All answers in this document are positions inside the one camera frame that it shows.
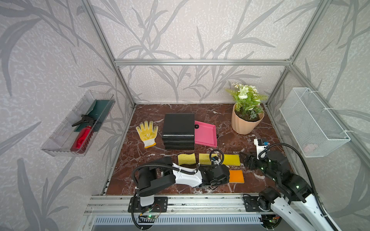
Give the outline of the yellow cellulose sponge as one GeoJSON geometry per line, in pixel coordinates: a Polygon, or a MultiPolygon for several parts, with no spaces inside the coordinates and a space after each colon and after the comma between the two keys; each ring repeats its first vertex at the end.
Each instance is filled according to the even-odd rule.
{"type": "Polygon", "coordinates": [[[212,165],[210,154],[199,154],[198,156],[198,162],[201,165],[212,165]]]}

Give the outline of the orange foam sponge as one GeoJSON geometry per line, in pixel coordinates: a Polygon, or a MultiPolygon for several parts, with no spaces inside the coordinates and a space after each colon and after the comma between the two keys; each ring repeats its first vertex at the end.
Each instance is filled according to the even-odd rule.
{"type": "Polygon", "coordinates": [[[229,171],[229,183],[244,183],[244,176],[242,170],[229,171]]]}

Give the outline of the bright yellow foam sponge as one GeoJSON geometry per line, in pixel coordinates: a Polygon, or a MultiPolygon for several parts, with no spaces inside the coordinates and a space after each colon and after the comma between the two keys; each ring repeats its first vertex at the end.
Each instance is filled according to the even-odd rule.
{"type": "Polygon", "coordinates": [[[241,166],[240,156],[239,155],[224,155],[223,165],[226,166],[241,166]]]}

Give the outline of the wavy yellow cloth sponge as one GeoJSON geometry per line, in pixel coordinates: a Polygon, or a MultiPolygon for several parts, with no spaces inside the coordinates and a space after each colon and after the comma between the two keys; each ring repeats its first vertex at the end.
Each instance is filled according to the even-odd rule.
{"type": "Polygon", "coordinates": [[[178,165],[194,165],[197,163],[196,156],[194,153],[192,154],[180,154],[178,157],[178,165]]]}

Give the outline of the pink bottom drawer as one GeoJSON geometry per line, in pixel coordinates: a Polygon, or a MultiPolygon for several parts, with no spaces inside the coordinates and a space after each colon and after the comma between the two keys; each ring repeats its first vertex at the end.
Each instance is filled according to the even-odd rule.
{"type": "Polygon", "coordinates": [[[200,121],[195,121],[195,144],[216,148],[216,126],[200,121]]]}

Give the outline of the black drawer unit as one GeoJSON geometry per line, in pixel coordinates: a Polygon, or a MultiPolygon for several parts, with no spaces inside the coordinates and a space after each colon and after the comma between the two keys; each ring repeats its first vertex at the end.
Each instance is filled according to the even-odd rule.
{"type": "Polygon", "coordinates": [[[195,114],[165,114],[162,140],[167,150],[194,150],[195,114]]]}

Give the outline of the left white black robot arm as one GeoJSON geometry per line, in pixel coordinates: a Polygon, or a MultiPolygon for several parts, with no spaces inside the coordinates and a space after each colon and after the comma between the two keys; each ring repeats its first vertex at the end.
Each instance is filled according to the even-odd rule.
{"type": "Polygon", "coordinates": [[[135,168],[131,177],[136,186],[136,196],[140,198],[140,206],[148,207],[155,204],[155,194],[172,185],[187,185],[193,188],[211,187],[228,184],[230,170],[223,161],[215,165],[196,168],[182,167],[170,157],[164,157],[135,168]]]}

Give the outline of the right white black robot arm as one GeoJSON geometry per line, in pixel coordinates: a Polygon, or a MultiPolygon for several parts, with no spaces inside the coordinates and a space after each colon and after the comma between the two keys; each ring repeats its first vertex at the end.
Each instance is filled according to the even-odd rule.
{"type": "Polygon", "coordinates": [[[341,230],[318,202],[313,186],[291,171],[287,157],[278,151],[269,151],[265,159],[257,153],[242,153],[244,167],[260,170],[273,180],[275,187],[262,190],[257,199],[259,209],[273,211],[296,231],[341,230]]]}

